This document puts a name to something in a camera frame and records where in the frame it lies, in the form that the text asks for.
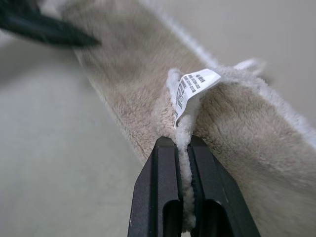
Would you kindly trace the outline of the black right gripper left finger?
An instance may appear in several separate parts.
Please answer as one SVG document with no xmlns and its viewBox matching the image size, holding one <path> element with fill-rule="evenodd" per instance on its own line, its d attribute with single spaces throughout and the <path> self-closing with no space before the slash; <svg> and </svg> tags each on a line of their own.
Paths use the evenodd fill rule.
<svg viewBox="0 0 316 237">
<path fill-rule="evenodd" d="M 178 150 L 170 138 L 157 139 L 133 191 L 129 237 L 179 237 L 183 192 Z"/>
</svg>

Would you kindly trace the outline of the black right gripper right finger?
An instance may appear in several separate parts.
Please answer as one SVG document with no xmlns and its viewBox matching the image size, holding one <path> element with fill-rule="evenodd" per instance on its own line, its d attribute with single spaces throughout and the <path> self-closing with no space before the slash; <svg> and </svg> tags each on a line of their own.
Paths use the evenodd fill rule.
<svg viewBox="0 0 316 237">
<path fill-rule="evenodd" d="M 194 190 L 193 237 L 258 237 L 260 233 L 232 175 L 199 137 L 187 147 Z"/>
</svg>

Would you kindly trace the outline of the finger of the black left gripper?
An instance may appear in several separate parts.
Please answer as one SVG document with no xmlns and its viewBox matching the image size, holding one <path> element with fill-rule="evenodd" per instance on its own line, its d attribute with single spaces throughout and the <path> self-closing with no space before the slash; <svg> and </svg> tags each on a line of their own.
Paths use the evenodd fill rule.
<svg viewBox="0 0 316 237">
<path fill-rule="evenodd" d="M 59 47 L 90 47 L 100 41 L 73 24 L 44 15 L 36 0 L 2 0 L 0 28 L 6 32 Z"/>
</svg>

